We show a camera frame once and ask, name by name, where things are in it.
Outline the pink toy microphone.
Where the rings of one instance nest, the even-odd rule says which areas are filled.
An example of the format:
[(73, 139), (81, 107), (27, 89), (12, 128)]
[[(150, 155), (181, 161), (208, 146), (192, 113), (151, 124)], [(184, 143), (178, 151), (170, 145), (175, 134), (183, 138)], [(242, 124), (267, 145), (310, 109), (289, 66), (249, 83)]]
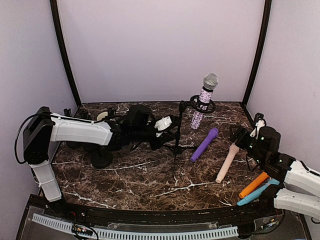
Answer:
[(234, 143), (230, 145), (229, 147), (229, 152), (223, 162), (223, 165), (222, 167), (220, 168), (218, 174), (217, 174), (217, 177), (215, 179), (215, 182), (216, 183), (221, 183), (223, 181), (223, 179), (225, 178), (236, 154), (239, 152), (239, 147), (236, 146)]

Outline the purple toy microphone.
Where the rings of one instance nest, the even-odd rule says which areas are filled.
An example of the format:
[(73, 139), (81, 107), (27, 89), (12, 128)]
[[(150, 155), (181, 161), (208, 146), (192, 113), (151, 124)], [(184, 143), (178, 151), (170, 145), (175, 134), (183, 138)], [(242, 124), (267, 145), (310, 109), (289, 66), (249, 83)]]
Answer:
[(202, 153), (207, 149), (207, 147), (211, 144), (211, 142), (217, 138), (218, 134), (219, 134), (219, 130), (216, 127), (212, 128), (209, 131), (208, 135), (205, 137), (205, 139), (197, 147), (197, 149), (191, 156), (190, 161), (192, 163), (196, 162), (196, 160), (202, 155)]

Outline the black round-base purple mic stand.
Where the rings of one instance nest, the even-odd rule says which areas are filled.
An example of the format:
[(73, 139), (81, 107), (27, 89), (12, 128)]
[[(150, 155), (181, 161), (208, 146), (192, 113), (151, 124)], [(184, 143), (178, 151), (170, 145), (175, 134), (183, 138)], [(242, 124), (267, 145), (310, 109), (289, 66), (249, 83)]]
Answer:
[(113, 118), (115, 118), (116, 112), (117, 112), (117, 111), (116, 111), (114, 108), (112, 108), (112, 107), (108, 108), (108, 110), (107, 110), (107, 118), (108, 118), (108, 119), (113, 119)]

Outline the silver glitter microphone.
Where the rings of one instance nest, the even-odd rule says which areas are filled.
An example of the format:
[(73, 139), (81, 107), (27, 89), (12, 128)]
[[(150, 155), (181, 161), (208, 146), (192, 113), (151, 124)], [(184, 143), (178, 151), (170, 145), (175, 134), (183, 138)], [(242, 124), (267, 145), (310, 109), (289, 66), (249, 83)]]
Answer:
[(204, 113), (201, 111), (206, 111), (209, 109), (210, 101), (214, 92), (214, 89), (218, 86), (219, 80), (215, 73), (208, 73), (204, 76), (203, 87), (196, 99), (196, 109), (193, 113), (190, 126), (192, 129), (197, 130), (203, 119)]

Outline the orange toy microphone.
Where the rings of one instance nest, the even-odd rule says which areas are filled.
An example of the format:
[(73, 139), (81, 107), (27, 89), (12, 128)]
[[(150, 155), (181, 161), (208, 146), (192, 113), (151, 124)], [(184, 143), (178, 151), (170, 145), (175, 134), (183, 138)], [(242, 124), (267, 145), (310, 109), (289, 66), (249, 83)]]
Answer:
[(249, 185), (247, 185), (238, 196), (243, 199), (250, 193), (252, 193), (260, 184), (262, 184), (269, 176), (267, 173), (262, 172), (258, 177), (256, 177)]

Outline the black round-base pink mic stand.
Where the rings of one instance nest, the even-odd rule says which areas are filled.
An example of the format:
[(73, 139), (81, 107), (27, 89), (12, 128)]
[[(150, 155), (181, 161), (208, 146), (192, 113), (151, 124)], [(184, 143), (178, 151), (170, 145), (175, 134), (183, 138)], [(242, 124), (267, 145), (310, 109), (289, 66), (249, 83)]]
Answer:
[(90, 162), (96, 169), (104, 169), (113, 162), (113, 154), (110, 150), (101, 147), (91, 155)]

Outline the blue toy microphone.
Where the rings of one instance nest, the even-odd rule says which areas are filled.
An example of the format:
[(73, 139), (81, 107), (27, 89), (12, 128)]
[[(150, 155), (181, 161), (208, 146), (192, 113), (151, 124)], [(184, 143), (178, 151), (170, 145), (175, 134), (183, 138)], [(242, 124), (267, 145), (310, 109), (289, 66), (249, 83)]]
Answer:
[(238, 201), (236, 203), (237, 206), (243, 206), (246, 204), (251, 203), (252, 201), (256, 200), (259, 198), (259, 196), (262, 194), (264, 190), (266, 190), (270, 185), (279, 185), (280, 182), (276, 179), (271, 179), (267, 183), (265, 183), (263, 186), (259, 187), (258, 189), (254, 190), (252, 193), (249, 195), (245, 196), (243, 199)]

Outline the black round-base orange mic stand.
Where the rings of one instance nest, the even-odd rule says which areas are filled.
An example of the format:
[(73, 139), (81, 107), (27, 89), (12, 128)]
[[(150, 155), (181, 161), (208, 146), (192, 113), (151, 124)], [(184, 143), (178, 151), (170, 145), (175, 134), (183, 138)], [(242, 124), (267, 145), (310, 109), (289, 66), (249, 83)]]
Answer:
[(65, 116), (65, 117), (72, 117), (72, 111), (71, 111), (70, 108), (65, 108), (65, 109), (63, 110), (63, 113), (64, 113), (64, 116)]

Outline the black round-base blue mic stand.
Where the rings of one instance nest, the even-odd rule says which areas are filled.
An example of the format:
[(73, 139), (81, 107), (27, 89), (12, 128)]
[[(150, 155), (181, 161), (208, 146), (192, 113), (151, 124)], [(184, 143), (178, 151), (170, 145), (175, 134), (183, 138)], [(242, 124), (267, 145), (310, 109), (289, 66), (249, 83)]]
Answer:
[(87, 111), (84, 111), (84, 112), (80, 113), (80, 117), (83, 120), (90, 120), (90, 121), (92, 120), (91, 114), (89, 112), (87, 112)]

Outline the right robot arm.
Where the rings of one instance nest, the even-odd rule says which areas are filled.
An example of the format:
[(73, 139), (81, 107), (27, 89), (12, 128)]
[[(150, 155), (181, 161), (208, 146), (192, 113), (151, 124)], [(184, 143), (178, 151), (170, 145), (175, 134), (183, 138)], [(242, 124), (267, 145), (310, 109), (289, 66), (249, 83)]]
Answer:
[(277, 181), (259, 196), (255, 213), (266, 217), (274, 209), (289, 210), (320, 222), (320, 173), (303, 161), (279, 152), (281, 134), (270, 126), (262, 126), (254, 136), (240, 125), (229, 128), (230, 140), (247, 152), (257, 166)]

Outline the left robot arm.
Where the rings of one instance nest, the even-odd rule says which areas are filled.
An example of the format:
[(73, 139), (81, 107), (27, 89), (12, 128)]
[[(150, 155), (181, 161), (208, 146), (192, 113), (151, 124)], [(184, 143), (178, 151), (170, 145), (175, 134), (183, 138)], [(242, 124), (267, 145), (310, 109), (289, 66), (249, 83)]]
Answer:
[(30, 166), (51, 210), (60, 218), (71, 213), (65, 203), (52, 169), (49, 146), (53, 142), (70, 143), (72, 148), (84, 144), (102, 160), (102, 167), (112, 161), (112, 152), (130, 143), (148, 143), (157, 150), (175, 139), (172, 129), (179, 125), (178, 117), (167, 115), (155, 118), (150, 108), (138, 104), (126, 115), (107, 115), (100, 120), (63, 116), (43, 106), (27, 117), (16, 136), (22, 136), (23, 159), (17, 162)]

